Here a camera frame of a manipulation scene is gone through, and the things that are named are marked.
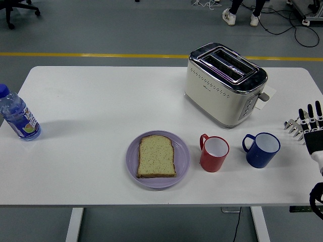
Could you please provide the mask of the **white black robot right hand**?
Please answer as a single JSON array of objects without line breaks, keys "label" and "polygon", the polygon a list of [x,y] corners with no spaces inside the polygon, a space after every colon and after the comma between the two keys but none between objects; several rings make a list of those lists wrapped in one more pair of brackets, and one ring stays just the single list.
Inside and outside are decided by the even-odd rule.
[{"label": "white black robot right hand", "polygon": [[308,104],[308,120],[303,109],[299,109],[299,117],[303,130],[303,137],[310,157],[318,163],[320,174],[322,175],[322,108],[320,102],[315,102],[317,118],[314,118],[313,107]]}]

